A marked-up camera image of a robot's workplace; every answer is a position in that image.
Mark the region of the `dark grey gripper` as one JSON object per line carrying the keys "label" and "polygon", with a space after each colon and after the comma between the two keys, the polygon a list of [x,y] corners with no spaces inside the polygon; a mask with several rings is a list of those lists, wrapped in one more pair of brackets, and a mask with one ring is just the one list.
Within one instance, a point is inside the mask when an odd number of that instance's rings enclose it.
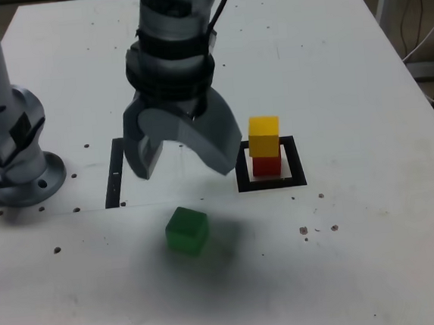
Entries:
{"label": "dark grey gripper", "polygon": [[207,167],[226,176],[236,166],[242,136],[232,110],[215,89],[179,101],[137,92],[123,113],[123,149],[138,178],[151,177],[164,140],[184,144]]}

